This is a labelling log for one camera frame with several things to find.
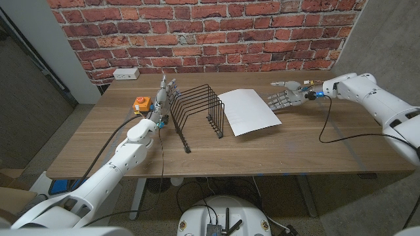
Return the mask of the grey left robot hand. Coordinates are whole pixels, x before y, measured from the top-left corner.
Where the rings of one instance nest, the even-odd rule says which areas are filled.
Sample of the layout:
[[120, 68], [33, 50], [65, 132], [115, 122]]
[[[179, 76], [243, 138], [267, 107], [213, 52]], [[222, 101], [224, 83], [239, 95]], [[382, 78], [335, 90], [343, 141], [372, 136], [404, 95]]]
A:
[[154, 108], [149, 116], [149, 119], [157, 123], [164, 115], [167, 115], [173, 100], [180, 94], [177, 88], [176, 79], [167, 82], [166, 75], [160, 82], [160, 89], [158, 90], [155, 100], [153, 102]]

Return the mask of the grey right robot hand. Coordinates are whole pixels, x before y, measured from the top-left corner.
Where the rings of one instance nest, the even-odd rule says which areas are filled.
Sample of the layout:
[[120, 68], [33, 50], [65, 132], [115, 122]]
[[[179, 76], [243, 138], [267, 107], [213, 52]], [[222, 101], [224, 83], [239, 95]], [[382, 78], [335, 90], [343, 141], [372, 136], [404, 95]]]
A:
[[308, 101], [305, 98], [306, 91], [301, 90], [301, 84], [296, 81], [271, 82], [272, 86], [285, 87], [283, 92], [268, 97], [268, 107], [272, 111], [283, 109], [289, 106], [299, 106]]

